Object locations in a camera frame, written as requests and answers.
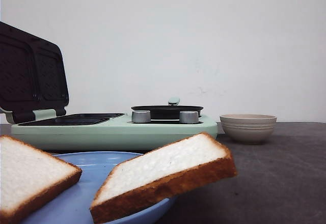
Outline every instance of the silver knob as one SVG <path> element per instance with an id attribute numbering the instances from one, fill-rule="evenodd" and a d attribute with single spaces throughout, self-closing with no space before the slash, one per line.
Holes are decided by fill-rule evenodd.
<path id="1" fill-rule="evenodd" d="M 151 112 L 149 110 L 134 110 L 131 114 L 131 120 L 134 123 L 151 122 Z"/>
<path id="2" fill-rule="evenodd" d="M 196 124 L 199 122 L 197 111 L 180 111 L 179 122 L 181 124 Z"/>

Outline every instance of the pan lid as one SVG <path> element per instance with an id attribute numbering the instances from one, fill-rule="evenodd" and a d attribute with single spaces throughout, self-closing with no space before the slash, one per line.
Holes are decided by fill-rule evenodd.
<path id="1" fill-rule="evenodd" d="M 68 103 L 59 47 L 0 22 L 0 110 L 22 123 L 35 120 L 33 110 L 65 115 Z"/>

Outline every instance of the white bread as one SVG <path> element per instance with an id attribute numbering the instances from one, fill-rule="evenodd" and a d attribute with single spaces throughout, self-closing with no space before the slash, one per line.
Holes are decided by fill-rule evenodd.
<path id="1" fill-rule="evenodd" d="M 105 223 L 235 175 L 231 152 L 202 132 L 115 166 L 90 211 L 95 224 Z"/>
<path id="2" fill-rule="evenodd" d="M 19 223 L 75 184 L 82 170 L 9 136 L 0 136 L 0 223 Z"/>

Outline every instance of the beige bowl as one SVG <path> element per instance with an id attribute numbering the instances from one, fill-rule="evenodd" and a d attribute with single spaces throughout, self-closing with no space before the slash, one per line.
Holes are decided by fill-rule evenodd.
<path id="1" fill-rule="evenodd" d="M 275 116 L 266 115 L 223 115 L 220 116 L 226 135 L 246 144 L 259 144 L 268 138 L 276 122 Z"/>

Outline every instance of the mint green sandwich maker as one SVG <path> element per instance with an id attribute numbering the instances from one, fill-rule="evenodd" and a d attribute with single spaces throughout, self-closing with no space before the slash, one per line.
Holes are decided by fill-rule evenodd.
<path id="1" fill-rule="evenodd" d="M 66 115 L 69 102 L 58 46 L 0 22 L 0 111 L 12 136 L 43 150 L 152 150 L 206 131 L 216 122 L 203 107 L 135 106 L 130 113 Z"/>

